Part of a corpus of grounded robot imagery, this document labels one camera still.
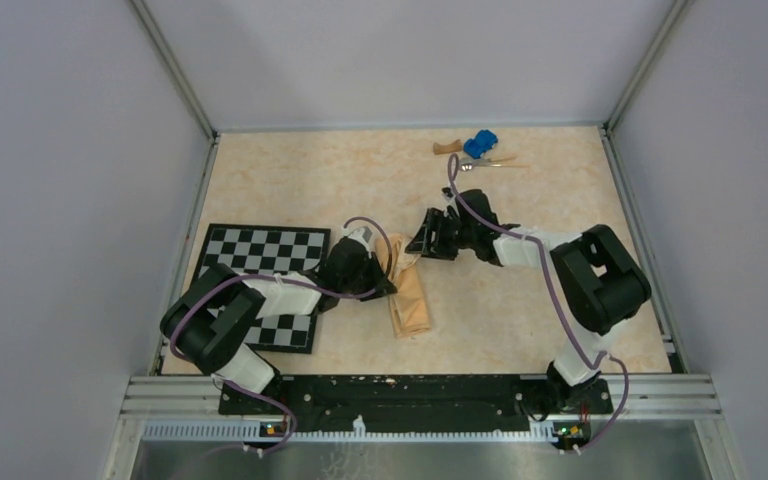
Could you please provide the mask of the orange cloth napkin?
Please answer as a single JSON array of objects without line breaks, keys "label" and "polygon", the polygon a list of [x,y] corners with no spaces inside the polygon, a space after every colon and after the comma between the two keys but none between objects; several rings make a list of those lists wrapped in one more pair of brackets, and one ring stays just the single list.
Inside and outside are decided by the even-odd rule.
[{"label": "orange cloth napkin", "polygon": [[396,293],[389,295],[388,301],[394,335],[403,339],[426,333],[431,330],[432,321],[417,266],[420,256],[405,251],[410,237],[394,234],[388,239],[391,251],[382,238],[376,240],[375,248],[383,269],[393,260],[388,280],[396,287]]}]

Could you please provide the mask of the silver metal spoon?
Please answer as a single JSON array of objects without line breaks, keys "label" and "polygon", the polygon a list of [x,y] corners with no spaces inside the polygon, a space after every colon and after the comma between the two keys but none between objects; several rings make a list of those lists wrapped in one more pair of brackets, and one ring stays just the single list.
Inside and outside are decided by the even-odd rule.
[{"label": "silver metal spoon", "polygon": [[490,168],[482,165],[483,159],[468,159],[458,161],[458,170],[461,172],[469,172],[477,168]]}]

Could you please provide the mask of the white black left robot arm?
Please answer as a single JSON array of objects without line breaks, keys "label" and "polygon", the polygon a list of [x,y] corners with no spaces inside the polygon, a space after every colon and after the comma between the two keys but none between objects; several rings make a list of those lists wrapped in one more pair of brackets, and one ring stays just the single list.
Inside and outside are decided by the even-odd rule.
[{"label": "white black left robot arm", "polygon": [[342,299],[368,301],[397,292],[368,242],[345,236],[326,259],[303,271],[243,274],[211,266],[164,314],[159,330],[173,356],[242,388],[257,413],[279,404],[279,370],[246,345],[255,322],[327,312]]}]

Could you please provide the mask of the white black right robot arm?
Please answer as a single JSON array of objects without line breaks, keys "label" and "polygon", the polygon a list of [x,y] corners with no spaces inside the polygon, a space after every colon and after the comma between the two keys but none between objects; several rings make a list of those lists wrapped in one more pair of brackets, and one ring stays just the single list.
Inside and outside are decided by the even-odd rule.
[{"label": "white black right robot arm", "polygon": [[648,279],[607,225],[553,233],[501,224],[482,190],[442,193],[447,207],[427,210],[406,252],[453,261],[470,250],[494,266],[539,269],[567,336],[547,368],[546,397],[554,409],[574,411],[597,379],[615,329],[650,300]]}]

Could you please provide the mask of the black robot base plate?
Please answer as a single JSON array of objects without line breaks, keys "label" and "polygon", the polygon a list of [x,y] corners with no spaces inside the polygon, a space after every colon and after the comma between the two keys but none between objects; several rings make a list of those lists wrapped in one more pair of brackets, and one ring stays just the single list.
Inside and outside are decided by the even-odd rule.
[{"label": "black robot base plate", "polygon": [[342,432],[361,419],[372,433],[484,433],[529,429],[553,415],[610,415],[608,384],[564,387],[546,375],[286,375],[260,399],[222,389],[222,415],[292,411],[300,433]]}]

